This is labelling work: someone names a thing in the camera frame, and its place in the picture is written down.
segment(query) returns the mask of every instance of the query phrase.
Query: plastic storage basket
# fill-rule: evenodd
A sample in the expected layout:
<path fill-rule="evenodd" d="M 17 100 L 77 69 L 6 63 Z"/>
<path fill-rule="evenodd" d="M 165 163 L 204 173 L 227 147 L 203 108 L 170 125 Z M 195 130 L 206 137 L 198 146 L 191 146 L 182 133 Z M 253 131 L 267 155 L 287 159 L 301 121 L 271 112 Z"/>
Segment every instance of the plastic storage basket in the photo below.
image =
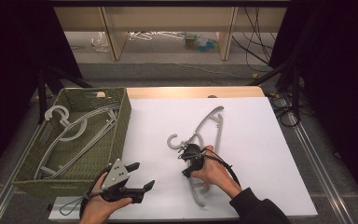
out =
<path fill-rule="evenodd" d="M 50 121 L 45 120 L 27 148 L 13 185 L 38 197 L 83 195 L 97 174 L 122 156 L 131 116 L 130 100 L 125 88 L 63 89 L 54 105 L 62 105 L 68 109 L 70 122 L 102 106 L 119 105 L 120 108 L 116 126 L 57 179 L 34 179 L 39 162 L 64 129 L 60 124 L 60 116 L 53 116 Z M 108 118 L 105 113 L 88 119 L 87 129 L 80 137 L 70 142 L 60 142 L 53 148 L 46 166 L 58 170 L 66 164 L 101 130 Z M 70 132 L 77 131 L 78 128 L 75 127 Z"/>

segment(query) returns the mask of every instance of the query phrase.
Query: black cloth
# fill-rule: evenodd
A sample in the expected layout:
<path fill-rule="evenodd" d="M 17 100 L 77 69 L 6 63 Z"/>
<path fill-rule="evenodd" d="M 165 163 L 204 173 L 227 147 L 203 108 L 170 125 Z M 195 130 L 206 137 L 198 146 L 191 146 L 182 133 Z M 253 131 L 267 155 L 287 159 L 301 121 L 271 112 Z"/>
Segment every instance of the black cloth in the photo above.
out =
<path fill-rule="evenodd" d="M 250 188 L 243 190 L 229 203 L 240 216 L 240 223 L 290 223 L 275 203 L 269 199 L 258 200 Z"/>

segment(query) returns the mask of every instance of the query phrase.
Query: person's left hand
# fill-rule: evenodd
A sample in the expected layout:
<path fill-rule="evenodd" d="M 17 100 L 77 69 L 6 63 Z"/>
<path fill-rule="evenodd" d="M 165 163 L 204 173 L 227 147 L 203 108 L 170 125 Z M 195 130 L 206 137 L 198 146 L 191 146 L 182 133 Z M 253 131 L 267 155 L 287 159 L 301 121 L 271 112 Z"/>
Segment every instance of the person's left hand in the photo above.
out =
<path fill-rule="evenodd" d="M 94 186 L 94 189 L 100 189 L 103 184 L 104 178 L 107 176 L 107 173 L 101 175 L 97 183 Z M 87 203 L 86 208 L 84 209 L 83 216 L 80 219 L 79 223 L 87 224 L 97 224 L 104 223 L 112 213 L 116 210 L 127 206 L 132 203 L 132 198 L 120 199 L 117 202 L 107 202 L 101 195 L 92 197 Z"/>

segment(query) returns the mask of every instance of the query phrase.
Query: hand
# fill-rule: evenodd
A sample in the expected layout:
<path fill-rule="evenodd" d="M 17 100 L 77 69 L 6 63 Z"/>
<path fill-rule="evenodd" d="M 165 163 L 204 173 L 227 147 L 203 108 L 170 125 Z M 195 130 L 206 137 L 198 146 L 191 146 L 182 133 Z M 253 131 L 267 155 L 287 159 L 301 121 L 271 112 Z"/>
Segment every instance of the hand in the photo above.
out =
<path fill-rule="evenodd" d="M 213 151 L 213 146 L 205 148 Z M 206 151 L 206 155 L 213 156 L 213 153 Z M 216 185 L 230 198 L 234 198 L 242 191 L 241 187 L 232 179 L 222 164 L 208 158 L 204 158 L 202 169 L 193 171 L 191 176 L 201 179 L 204 182 L 204 187 L 208 187 L 211 184 Z"/>
<path fill-rule="evenodd" d="M 101 175 L 95 184 L 94 189 L 101 188 L 103 180 L 106 176 L 107 173 Z M 112 213 L 114 213 L 119 208 L 127 206 L 130 203 L 132 203 L 132 198 L 124 198 L 117 202 L 110 203 L 105 201 L 101 195 L 94 196 L 87 203 L 79 223 L 104 223 L 110 217 L 110 215 L 112 215 Z"/>

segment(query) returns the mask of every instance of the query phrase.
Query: white tabletop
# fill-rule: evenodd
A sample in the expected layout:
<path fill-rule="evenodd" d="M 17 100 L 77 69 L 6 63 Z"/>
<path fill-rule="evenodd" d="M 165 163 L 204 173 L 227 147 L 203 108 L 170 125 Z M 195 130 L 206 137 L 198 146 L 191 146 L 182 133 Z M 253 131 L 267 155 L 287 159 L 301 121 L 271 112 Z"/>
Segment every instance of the white tabletop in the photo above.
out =
<path fill-rule="evenodd" d="M 141 188 L 156 180 L 142 203 L 116 211 L 120 221 L 228 220 L 238 218 L 229 197 L 218 187 L 201 197 L 204 208 L 194 203 L 186 163 L 178 160 L 167 138 L 174 143 L 188 139 L 203 118 L 217 106 L 225 109 L 222 139 L 217 153 L 232 168 L 243 189 L 251 187 L 259 199 L 269 198 L 287 216 L 310 217 L 317 212 L 297 170 L 267 98 L 131 99 L 131 119 L 123 151 L 125 164 L 140 162 L 126 187 Z M 217 129 L 209 121 L 201 129 L 205 145 L 214 144 Z M 57 198 L 49 219 L 78 220 L 78 208 L 69 216 L 59 210 L 74 198 Z"/>

